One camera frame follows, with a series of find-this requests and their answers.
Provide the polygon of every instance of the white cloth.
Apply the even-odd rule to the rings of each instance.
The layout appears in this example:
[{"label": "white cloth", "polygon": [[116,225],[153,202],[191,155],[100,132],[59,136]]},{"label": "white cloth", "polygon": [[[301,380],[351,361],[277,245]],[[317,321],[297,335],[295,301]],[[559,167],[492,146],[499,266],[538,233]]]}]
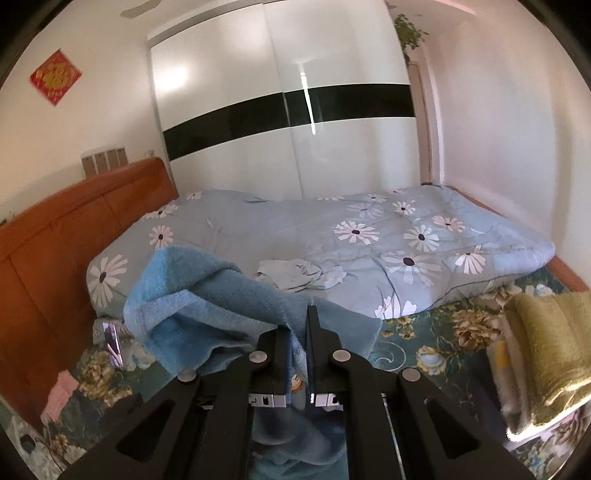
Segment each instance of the white cloth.
[{"label": "white cloth", "polygon": [[346,273],[341,267],[323,272],[320,267],[301,258],[294,260],[263,260],[255,280],[275,285],[279,290],[300,291],[305,288],[325,290],[341,283]]}]

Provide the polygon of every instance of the pink cloth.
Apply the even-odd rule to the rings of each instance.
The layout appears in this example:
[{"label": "pink cloth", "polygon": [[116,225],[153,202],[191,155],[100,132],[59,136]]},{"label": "pink cloth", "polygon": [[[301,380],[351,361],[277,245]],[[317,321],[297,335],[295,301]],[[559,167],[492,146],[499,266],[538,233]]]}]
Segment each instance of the pink cloth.
[{"label": "pink cloth", "polygon": [[56,384],[53,385],[47,397],[47,405],[41,413],[41,421],[43,423],[47,423],[47,420],[58,421],[61,411],[77,388],[78,381],[70,375],[68,370],[60,372],[57,375]]}]

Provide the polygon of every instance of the floral bedding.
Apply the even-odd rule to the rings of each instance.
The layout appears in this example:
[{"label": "floral bedding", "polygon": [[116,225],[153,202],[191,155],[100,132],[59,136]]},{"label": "floral bedding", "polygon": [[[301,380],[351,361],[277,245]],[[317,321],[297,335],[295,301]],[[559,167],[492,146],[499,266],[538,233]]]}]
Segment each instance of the floral bedding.
[{"label": "floral bedding", "polygon": [[97,313],[122,318],[154,251],[169,245],[201,247],[251,278],[263,260],[339,267],[342,283],[310,292],[370,317],[483,293],[554,255],[538,232],[444,187],[280,202],[208,190],[147,213],[90,263],[87,286]]},{"label": "floral bedding", "polygon": [[[470,413],[475,411],[470,359],[499,335],[495,318],[502,306],[516,293],[530,295],[562,293],[566,289],[545,268],[507,286],[485,294],[456,301],[428,312],[397,319],[387,307],[380,337],[370,355],[374,366],[399,371],[403,367],[420,368],[439,388]],[[122,398],[141,394],[150,398],[170,380],[169,374],[141,345],[131,346],[132,362],[125,370],[116,370],[108,354],[99,348],[87,351],[73,376],[80,382],[57,422],[50,423],[44,443],[33,454],[20,449],[30,468],[42,479],[54,480],[68,462],[75,461],[112,430],[116,423],[104,419]],[[541,438],[520,446],[513,453],[529,467],[538,480],[550,479],[570,456],[589,423],[587,405]],[[17,445],[17,439],[31,428],[14,416],[4,424]]]}]

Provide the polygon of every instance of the blue comforter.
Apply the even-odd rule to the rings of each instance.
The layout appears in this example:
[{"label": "blue comforter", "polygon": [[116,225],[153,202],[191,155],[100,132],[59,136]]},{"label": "blue comforter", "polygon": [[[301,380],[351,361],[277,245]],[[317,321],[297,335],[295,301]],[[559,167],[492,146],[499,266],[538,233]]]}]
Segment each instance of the blue comforter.
[{"label": "blue comforter", "polygon": [[203,248],[249,278],[264,260],[341,268],[342,283],[307,291],[381,319],[493,290],[554,255],[540,233],[447,188],[281,202],[208,190],[147,213],[90,263],[97,313],[121,317],[154,252],[170,245]]}]

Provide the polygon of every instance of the white daisy pattern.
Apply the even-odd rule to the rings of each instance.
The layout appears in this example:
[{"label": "white daisy pattern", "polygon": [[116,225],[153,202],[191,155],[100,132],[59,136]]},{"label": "white daisy pattern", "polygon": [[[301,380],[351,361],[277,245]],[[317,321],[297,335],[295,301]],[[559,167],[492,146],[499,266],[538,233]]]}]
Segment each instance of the white daisy pattern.
[{"label": "white daisy pattern", "polygon": [[369,245],[371,240],[379,240],[379,232],[372,226],[366,226],[364,223],[341,222],[335,227],[335,233],[339,235],[339,240],[349,239],[350,244],[361,240],[365,245]]},{"label": "white daisy pattern", "polygon": [[354,203],[349,205],[347,210],[357,212],[359,218],[376,219],[384,214],[384,209],[374,203]]},{"label": "white daisy pattern", "polygon": [[152,231],[148,234],[151,238],[150,245],[154,245],[154,249],[165,248],[173,243],[173,231],[169,226],[158,225],[152,228]]},{"label": "white daisy pattern", "polygon": [[100,261],[100,268],[93,265],[89,273],[96,277],[88,282],[88,292],[92,301],[98,307],[104,308],[113,300],[111,288],[116,287],[120,281],[116,276],[127,272],[127,259],[122,255],[117,255],[109,261],[108,257],[103,257]]},{"label": "white daisy pattern", "polygon": [[416,210],[413,207],[414,200],[411,200],[410,203],[407,202],[394,202],[394,211],[398,213],[402,213],[403,215],[412,215]]},{"label": "white daisy pattern", "polygon": [[442,226],[443,228],[447,228],[450,232],[462,233],[466,229],[464,222],[462,222],[461,220],[458,220],[455,217],[454,218],[449,218],[449,217],[444,218],[441,215],[436,215],[431,220],[433,220],[433,223],[435,223],[435,225]]},{"label": "white daisy pattern", "polygon": [[416,275],[427,287],[435,285],[430,277],[437,278],[438,275],[434,272],[441,271],[439,265],[428,262],[430,259],[431,255],[406,254],[402,250],[396,253],[390,252],[382,255],[382,260],[394,264],[393,267],[388,269],[390,273],[401,270],[404,272],[402,279],[409,285],[414,283],[414,277]]},{"label": "white daisy pattern", "polygon": [[164,206],[160,207],[158,210],[155,210],[150,213],[146,213],[143,218],[144,219],[164,218],[167,215],[170,215],[171,213],[173,213],[177,208],[178,208],[178,206],[175,205],[174,203],[169,203],[168,205],[164,205]]},{"label": "white daisy pattern", "polygon": [[382,203],[386,201],[386,197],[378,195],[377,193],[368,193],[365,197],[361,198],[364,202],[376,202]]},{"label": "white daisy pattern", "polygon": [[407,300],[404,303],[404,307],[401,309],[398,296],[394,293],[394,300],[392,300],[392,297],[384,298],[384,302],[378,306],[377,310],[374,310],[374,313],[376,318],[389,320],[406,317],[406,315],[412,315],[416,311],[417,306],[410,300]]},{"label": "white daisy pattern", "polygon": [[464,273],[466,275],[481,274],[484,270],[484,265],[486,265],[486,258],[481,253],[482,246],[477,245],[472,252],[460,255],[456,260],[456,265],[458,267],[464,266]]},{"label": "white daisy pattern", "polygon": [[431,227],[427,225],[415,226],[407,232],[403,238],[412,240],[408,244],[409,247],[423,252],[434,252],[439,247],[439,236],[436,233],[431,233]]}]

